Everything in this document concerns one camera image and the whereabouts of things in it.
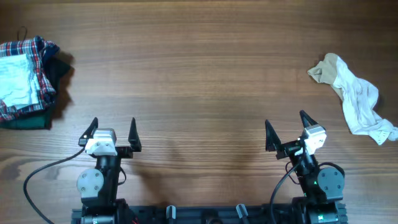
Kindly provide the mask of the white and beige garment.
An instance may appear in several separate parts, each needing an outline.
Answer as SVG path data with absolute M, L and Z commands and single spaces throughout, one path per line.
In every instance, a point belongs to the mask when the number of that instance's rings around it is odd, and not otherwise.
M 330 85 L 339 96 L 352 134 L 369 136 L 378 145 L 397 140 L 397 127 L 374 110 L 379 90 L 367 80 L 358 78 L 340 56 L 327 53 L 307 73 L 316 82 Z

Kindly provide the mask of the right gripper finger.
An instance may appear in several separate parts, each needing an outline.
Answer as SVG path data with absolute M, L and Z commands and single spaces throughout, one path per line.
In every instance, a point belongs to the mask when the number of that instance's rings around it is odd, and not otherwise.
M 268 119 L 265 120 L 265 127 L 266 127 L 266 151 L 269 152 L 278 151 L 282 143 Z
M 299 114 L 304 128 L 308 128 L 318 124 L 304 110 L 300 110 Z

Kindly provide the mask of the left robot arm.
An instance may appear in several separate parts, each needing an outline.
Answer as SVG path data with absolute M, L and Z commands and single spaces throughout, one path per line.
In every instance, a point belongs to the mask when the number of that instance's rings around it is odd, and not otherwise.
M 83 206 L 72 211 L 72 223 L 139 223 L 126 200 L 117 198 L 118 187 L 124 183 L 119 181 L 120 173 L 125 173 L 121 160 L 132 159 L 134 152 L 142 150 L 135 119 L 131 120 L 127 140 L 128 146 L 117 146 L 114 129 L 99 128 L 97 118 L 79 138 L 78 145 L 96 159 L 96 165 L 84 170 L 77 179 Z

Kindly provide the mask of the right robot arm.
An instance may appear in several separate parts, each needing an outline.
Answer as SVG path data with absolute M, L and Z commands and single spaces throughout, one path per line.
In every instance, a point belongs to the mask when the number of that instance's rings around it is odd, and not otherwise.
M 345 187 L 343 168 L 332 163 L 318 163 L 315 151 L 326 140 L 326 129 L 319 125 L 303 110 L 300 111 L 303 124 L 301 136 L 296 140 L 282 143 L 269 120 L 265 120 L 266 151 L 276 152 L 276 158 L 289 158 L 290 168 L 276 185 L 269 202 L 271 223 L 281 223 L 277 217 L 275 196 L 293 173 L 297 176 L 303 196 L 295 197 L 289 205 L 290 223 L 347 223 L 346 207 L 341 203 Z

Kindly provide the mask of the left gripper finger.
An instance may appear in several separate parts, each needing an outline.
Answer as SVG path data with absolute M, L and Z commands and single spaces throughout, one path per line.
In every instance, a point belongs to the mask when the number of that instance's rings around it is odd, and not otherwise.
M 94 117 L 92 120 L 91 124 L 89 127 L 86 129 L 86 131 L 80 136 L 78 140 L 78 145 L 79 146 L 86 146 L 88 140 L 92 138 L 93 133 L 95 130 L 98 128 L 98 118 Z
M 131 120 L 129 136 L 128 136 L 128 142 L 129 142 L 130 147 L 131 147 L 133 152 L 141 152 L 142 151 L 142 145 L 141 145 L 141 141 L 139 139 L 139 135 L 138 135 L 138 132 L 137 132 L 137 126 L 136 126 L 136 119 L 135 118 L 132 118 L 132 120 Z

